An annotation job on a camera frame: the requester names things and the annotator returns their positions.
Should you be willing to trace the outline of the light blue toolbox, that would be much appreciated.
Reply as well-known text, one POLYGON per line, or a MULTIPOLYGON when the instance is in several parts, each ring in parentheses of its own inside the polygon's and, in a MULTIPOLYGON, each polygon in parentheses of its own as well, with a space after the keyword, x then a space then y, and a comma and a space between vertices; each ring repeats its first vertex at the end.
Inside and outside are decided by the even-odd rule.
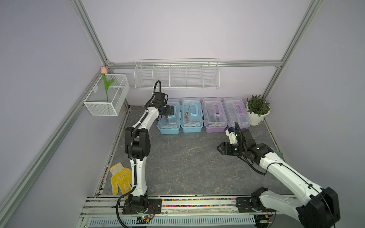
POLYGON ((184 133, 200 133, 203 128, 202 108, 199 98, 183 98, 181 103, 181 128, 184 133), (189 106, 189 120, 184 120, 184 114, 189 106))
POLYGON ((180 132, 181 127, 181 104, 179 99, 169 99, 167 105, 174 107, 172 116, 163 116, 158 121, 157 127, 163 135, 176 135, 180 132))

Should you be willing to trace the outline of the purple toolbox with ratchet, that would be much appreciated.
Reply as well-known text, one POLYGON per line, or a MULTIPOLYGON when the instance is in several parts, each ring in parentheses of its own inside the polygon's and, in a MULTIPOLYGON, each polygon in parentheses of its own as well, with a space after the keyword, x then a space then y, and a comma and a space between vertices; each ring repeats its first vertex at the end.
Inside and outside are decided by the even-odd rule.
POLYGON ((204 98, 202 101, 203 123, 207 133, 222 133, 228 126, 228 118, 222 101, 218 97, 204 98))

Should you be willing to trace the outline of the purple toolbox with wrench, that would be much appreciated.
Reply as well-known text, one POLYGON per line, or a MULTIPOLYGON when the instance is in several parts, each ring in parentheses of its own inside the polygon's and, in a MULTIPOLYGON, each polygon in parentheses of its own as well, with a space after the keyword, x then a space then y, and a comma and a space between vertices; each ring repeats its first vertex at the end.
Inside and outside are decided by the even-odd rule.
POLYGON ((227 115, 228 127, 235 127, 235 123, 239 124, 240 129, 249 128, 250 121, 246 114, 244 102, 240 97, 227 97, 223 100, 223 108, 227 115))

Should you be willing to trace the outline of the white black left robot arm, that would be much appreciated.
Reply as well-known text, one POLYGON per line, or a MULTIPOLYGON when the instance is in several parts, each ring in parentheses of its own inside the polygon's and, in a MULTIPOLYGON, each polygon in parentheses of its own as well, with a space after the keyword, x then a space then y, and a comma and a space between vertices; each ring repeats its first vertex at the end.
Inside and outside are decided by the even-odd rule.
POLYGON ((132 126, 125 129, 125 153, 132 168, 132 188, 127 197, 125 208, 139 214, 148 212, 148 195, 145 176, 146 160, 151 150, 149 130, 154 122, 163 116, 174 114, 175 108, 167 105, 168 95, 162 92, 160 80, 155 82, 152 97, 144 105, 144 114, 132 126))

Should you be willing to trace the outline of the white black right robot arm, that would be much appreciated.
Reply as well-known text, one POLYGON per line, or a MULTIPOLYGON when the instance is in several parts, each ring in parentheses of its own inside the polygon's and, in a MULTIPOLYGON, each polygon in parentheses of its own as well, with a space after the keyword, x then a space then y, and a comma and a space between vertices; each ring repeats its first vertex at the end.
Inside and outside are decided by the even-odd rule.
POLYGON ((222 155, 236 156, 256 173, 272 174, 296 197, 290 199, 261 187, 251 194, 250 205, 256 212, 279 211, 298 220, 304 228, 334 228, 340 220, 338 194, 330 187, 322 188, 285 163, 272 148, 256 143, 248 129, 238 123, 226 130, 228 142, 217 146, 222 155))

